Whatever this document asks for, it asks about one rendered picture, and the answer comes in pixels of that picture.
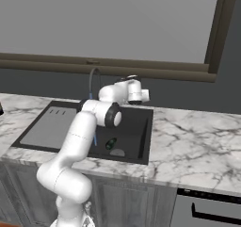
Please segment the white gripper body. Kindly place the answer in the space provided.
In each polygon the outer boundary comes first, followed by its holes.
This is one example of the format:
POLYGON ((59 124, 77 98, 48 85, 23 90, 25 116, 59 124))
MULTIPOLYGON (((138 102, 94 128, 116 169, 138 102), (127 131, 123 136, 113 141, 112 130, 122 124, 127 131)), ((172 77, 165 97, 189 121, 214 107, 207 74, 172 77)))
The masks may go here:
POLYGON ((133 80, 128 85, 128 103, 132 105, 139 105, 142 100, 141 83, 137 80, 133 80))

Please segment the black kitchen sink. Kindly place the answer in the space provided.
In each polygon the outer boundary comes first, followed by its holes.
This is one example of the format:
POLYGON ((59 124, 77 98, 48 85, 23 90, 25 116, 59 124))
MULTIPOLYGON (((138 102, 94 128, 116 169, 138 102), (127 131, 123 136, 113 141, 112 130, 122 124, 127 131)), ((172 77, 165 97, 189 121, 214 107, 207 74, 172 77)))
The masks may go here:
MULTIPOLYGON (((52 101, 12 143, 12 147, 58 153, 76 115, 77 103, 52 101)), ((147 165, 151 145, 153 110, 123 107, 120 125, 96 129, 88 157, 147 165), (106 143, 116 138, 112 150, 106 143)))

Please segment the grey arched sink faucet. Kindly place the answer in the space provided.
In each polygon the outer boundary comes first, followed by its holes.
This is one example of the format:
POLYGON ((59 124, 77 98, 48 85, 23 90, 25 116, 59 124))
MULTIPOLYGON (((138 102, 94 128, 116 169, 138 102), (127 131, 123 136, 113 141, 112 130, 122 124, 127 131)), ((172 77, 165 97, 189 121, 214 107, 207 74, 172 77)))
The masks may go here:
POLYGON ((90 73, 89 73, 89 77, 88 77, 88 97, 89 99, 93 100, 98 100, 99 99, 99 90, 101 89, 102 86, 102 81, 101 81, 101 72, 99 70, 99 68, 93 68, 90 73), (99 76, 99 89, 96 93, 96 95, 93 95, 93 76, 94 75, 98 75, 99 76))

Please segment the dark round sink drain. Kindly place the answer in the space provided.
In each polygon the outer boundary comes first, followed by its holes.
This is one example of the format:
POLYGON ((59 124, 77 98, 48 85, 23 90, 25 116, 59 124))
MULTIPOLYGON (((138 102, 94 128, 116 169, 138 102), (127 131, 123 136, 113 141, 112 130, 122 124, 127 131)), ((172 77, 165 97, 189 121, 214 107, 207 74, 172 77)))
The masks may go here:
POLYGON ((112 150, 112 149, 114 148, 116 142, 117 142, 117 139, 116 139, 116 138, 110 139, 110 140, 106 143, 105 148, 106 148, 107 150, 112 150))

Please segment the grey cabinet door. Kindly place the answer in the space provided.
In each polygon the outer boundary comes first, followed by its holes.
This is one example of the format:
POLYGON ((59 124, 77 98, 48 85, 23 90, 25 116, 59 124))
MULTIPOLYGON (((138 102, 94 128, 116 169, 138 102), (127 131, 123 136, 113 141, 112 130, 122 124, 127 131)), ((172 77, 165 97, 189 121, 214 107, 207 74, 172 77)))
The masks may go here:
POLYGON ((108 178, 93 186, 98 227, 152 227, 153 186, 108 178))
POLYGON ((37 166, 4 162, 13 192, 10 198, 23 227, 50 227, 56 220, 56 195, 37 180, 37 166))

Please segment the grey dishwasher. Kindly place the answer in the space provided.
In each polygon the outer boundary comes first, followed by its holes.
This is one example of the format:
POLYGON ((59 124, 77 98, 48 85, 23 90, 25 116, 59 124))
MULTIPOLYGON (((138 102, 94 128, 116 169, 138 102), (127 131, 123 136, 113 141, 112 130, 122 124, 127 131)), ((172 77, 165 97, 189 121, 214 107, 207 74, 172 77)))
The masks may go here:
POLYGON ((202 213, 241 219, 241 197, 179 188, 170 227, 241 227, 240 225, 192 217, 191 204, 202 213))

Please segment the brown window frame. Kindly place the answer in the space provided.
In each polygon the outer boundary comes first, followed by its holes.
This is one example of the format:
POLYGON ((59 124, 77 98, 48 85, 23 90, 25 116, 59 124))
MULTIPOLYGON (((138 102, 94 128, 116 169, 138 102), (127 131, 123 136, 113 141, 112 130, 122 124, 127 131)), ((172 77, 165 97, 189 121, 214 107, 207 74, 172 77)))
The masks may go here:
POLYGON ((137 74, 144 78, 213 83, 217 79, 235 3, 236 0, 217 0, 205 59, 202 63, 0 53, 0 68, 89 73, 97 67, 103 75, 137 74))

